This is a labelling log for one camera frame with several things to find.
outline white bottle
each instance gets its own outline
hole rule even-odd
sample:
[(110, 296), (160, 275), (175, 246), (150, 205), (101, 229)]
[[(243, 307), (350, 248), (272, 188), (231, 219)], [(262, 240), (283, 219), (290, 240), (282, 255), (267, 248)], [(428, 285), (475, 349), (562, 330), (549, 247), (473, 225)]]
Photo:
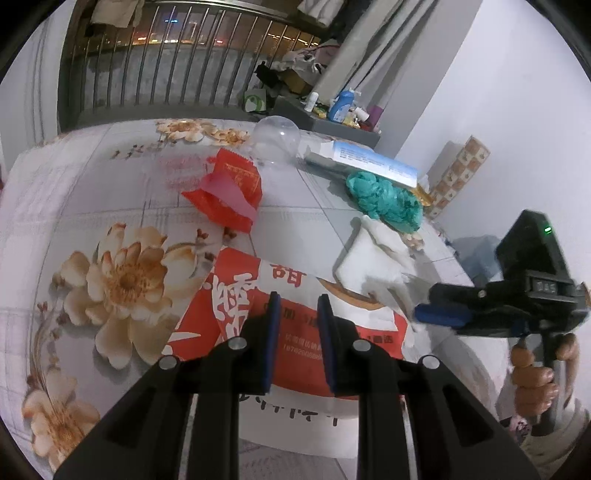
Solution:
[(311, 112), (317, 101), (318, 92), (311, 92), (311, 94), (308, 95), (308, 99), (306, 100), (306, 106), (304, 107), (304, 110), (306, 112)]
[(369, 114), (365, 110), (363, 110), (360, 106), (358, 106), (353, 111), (355, 112), (355, 115), (357, 115), (357, 118), (359, 118), (359, 120), (361, 120), (362, 122), (365, 122), (369, 118)]

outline curtain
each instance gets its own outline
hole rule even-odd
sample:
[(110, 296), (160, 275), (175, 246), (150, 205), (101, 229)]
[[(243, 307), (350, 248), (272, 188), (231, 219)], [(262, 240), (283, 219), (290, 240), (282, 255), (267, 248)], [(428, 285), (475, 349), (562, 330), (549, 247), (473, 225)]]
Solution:
[(346, 84), (361, 92), (365, 106), (380, 105), (395, 85), (395, 78), (389, 74), (400, 57), (405, 57), (408, 46), (420, 32), (420, 21), (425, 19), (436, 0), (404, 0), (387, 25), (372, 39), (363, 60)]

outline balcony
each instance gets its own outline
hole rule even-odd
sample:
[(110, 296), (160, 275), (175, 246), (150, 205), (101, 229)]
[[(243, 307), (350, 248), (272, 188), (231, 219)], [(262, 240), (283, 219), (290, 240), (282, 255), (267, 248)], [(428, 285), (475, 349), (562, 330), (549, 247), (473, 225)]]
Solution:
[(287, 14), (240, 1), (147, 2), (126, 29), (69, 27), (60, 69), (62, 129), (126, 119), (249, 119), (242, 110), (255, 68), (318, 45), (322, 32)]

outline clear plastic container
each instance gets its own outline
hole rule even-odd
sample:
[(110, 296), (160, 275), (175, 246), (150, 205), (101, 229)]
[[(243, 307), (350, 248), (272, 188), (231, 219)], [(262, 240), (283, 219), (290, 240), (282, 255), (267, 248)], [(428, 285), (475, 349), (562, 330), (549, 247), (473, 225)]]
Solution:
[(253, 160), (288, 164), (296, 158), (300, 141), (300, 129), (294, 122), (282, 116), (268, 116), (252, 131), (249, 155)]

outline human hand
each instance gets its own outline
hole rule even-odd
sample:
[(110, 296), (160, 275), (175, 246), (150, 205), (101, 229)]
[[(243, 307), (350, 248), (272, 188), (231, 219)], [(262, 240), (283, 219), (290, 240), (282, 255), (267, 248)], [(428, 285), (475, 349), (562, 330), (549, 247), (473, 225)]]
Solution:
[[(579, 343), (574, 333), (566, 334), (558, 349), (556, 359), (566, 362), (566, 395), (573, 393), (574, 379), (579, 369)], [(534, 417), (550, 408), (558, 396), (558, 386), (552, 383), (554, 372), (548, 367), (534, 367), (534, 354), (527, 348), (516, 345), (511, 350), (511, 363), (515, 367), (511, 375), (517, 386), (515, 409), (522, 417)]]

